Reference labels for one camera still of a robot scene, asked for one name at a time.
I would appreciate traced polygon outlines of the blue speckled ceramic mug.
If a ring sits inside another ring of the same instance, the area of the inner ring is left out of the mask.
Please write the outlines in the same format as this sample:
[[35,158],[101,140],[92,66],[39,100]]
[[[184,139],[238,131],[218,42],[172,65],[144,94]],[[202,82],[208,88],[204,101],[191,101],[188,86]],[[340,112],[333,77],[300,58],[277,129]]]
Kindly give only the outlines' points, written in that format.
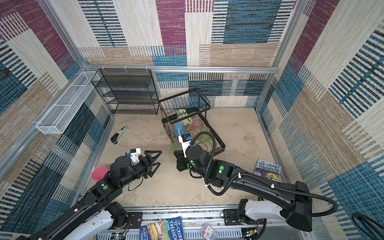
[[186,133],[185,126],[183,125],[182,121],[176,122],[174,124],[174,135],[175,137],[182,136]]

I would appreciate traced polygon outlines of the clear pink plastic cup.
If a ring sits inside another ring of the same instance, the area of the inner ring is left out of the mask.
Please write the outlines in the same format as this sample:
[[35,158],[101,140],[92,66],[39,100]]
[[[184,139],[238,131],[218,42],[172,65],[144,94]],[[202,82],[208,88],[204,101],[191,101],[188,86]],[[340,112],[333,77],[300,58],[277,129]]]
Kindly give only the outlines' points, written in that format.
[[200,117],[193,118],[192,129],[198,133],[201,131],[204,122]]

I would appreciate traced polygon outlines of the light green ceramic mug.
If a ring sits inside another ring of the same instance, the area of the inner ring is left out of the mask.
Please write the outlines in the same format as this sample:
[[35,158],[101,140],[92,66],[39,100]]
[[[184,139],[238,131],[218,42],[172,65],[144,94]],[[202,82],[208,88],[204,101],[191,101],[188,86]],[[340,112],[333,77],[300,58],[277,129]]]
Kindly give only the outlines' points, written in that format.
[[183,119],[181,120],[183,126],[187,126],[193,123],[193,120],[191,118],[187,118],[187,115],[188,115],[187,110],[185,109],[178,110],[177,117],[179,120]]

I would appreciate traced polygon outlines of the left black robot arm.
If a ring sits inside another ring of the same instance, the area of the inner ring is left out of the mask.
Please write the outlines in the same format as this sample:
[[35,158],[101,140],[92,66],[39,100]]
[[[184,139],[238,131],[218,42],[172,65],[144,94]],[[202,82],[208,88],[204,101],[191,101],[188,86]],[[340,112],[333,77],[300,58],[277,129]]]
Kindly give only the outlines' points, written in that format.
[[144,151],[139,162],[134,164],[129,156],[118,157],[110,165],[105,176],[92,186],[87,193],[68,211],[42,230],[29,237],[19,236],[18,240],[63,240],[78,226],[96,212],[107,207],[123,192],[123,188],[131,182],[143,177],[152,177],[160,166],[157,158],[162,151]]

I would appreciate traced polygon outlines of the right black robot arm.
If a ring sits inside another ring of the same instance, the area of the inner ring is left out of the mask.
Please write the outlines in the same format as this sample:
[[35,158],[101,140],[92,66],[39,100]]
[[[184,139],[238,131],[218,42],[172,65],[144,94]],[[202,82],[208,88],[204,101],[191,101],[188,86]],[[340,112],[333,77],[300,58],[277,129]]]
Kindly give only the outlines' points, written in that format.
[[215,196],[222,196],[232,188],[261,197],[278,207],[278,219],[305,232],[312,231],[313,218],[338,210],[336,201],[310,193],[303,182],[292,185],[262,178],[229,162],[214,160],[214,154],[196,145],[197,137],[192,138],[189,133],[178,139],[183,149],[175,152],[177,169],[190,170],[194,178],[202,177],[206,188]]

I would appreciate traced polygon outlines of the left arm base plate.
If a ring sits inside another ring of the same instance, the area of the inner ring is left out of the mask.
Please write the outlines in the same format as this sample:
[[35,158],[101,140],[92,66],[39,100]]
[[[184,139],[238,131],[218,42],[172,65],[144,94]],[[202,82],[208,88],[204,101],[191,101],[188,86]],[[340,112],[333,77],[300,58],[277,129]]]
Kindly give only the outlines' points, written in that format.
[[111,227],[112,230],[139,229],[143,212],[127,212],[117,217]]

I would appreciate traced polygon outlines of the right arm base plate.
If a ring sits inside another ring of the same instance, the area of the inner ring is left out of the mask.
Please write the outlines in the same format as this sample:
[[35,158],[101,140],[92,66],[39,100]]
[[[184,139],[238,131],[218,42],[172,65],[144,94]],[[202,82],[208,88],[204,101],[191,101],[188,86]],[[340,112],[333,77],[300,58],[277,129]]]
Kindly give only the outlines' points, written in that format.
[[226,226],[248,224],[248,220],[246,219],[245,215],[237,209],[224,209],[223,218]]

